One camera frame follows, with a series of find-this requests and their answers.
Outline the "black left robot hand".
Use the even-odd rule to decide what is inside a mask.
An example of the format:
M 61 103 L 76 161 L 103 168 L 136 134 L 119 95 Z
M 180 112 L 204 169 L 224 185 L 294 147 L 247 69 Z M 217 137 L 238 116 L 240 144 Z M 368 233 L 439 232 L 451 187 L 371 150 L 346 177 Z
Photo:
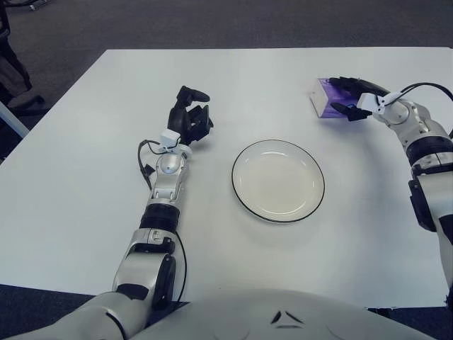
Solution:
M 210 97 L 198 90 L 182 86 L 172 107 L 167 128 L 180 134 L 180 143 L 189 146 L 194 141 L 206 137 L 214 127 L 210 119 L 209 106 L 195 106 L 188 110 L 193 102 L 207 103 Z

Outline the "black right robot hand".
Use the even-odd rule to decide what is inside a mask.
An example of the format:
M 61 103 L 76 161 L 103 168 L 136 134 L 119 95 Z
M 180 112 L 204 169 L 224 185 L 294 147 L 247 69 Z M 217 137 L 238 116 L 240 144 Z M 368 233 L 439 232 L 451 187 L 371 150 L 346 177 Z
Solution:
M 372 114 L 357 107 L 360 96 L 370 93 L 383 97 L 389 91 L 363 79 L 343 76 L 328 79 L 328 106 L 349 121 L 362 120 Z

